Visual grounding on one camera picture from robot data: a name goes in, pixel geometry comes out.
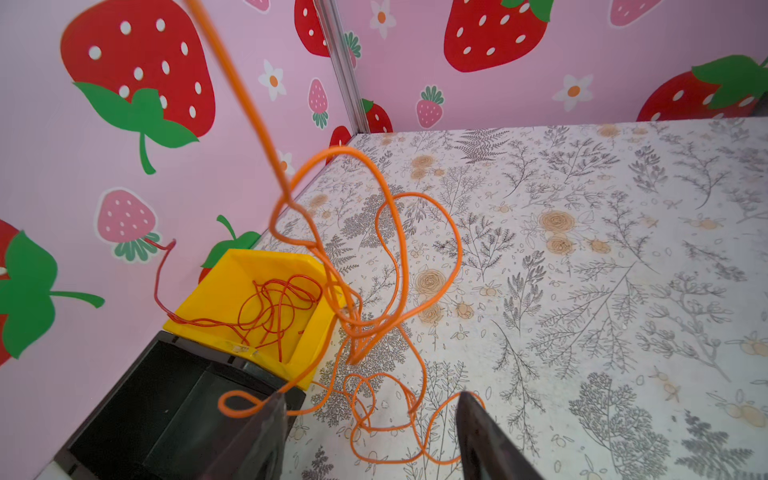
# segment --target yellow bin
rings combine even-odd
[[[259,250],[228,250],[216,266],[181,304],[176,314],[183,319],[215,319],[220,322],[237,324],[237,314],[246,299],[256,292],[253,281],[265,283],[268,280],[288,280],[291,276],[303,274],[316,280],[321,286],[326,282],[323,265],[310,255],[299,253],[277,253]],[[297,286],[312,293],[316,287],[306,279],[295,279]],[[339,304],[346,305],[340,291]],[[243,308],[240,321],[253,320],[260,310],[260,302],[252,299]],[[165,329],[175,335],[202,343],[222,352],[242,357],[262,366],[275,375],[292,380],[303,372],[320,354],[326,340],[333,311],[325,297],[321,298],[313,312],[296,311],[293,325],[285,332],[281,342],[283,361],[279,361],[276,343],[256,349],[264,330],[255,329],[248,336],[251,346],[227,326],[201,327],[176,323],[169,319]],[[307,390],[315,372],[299,382]]]

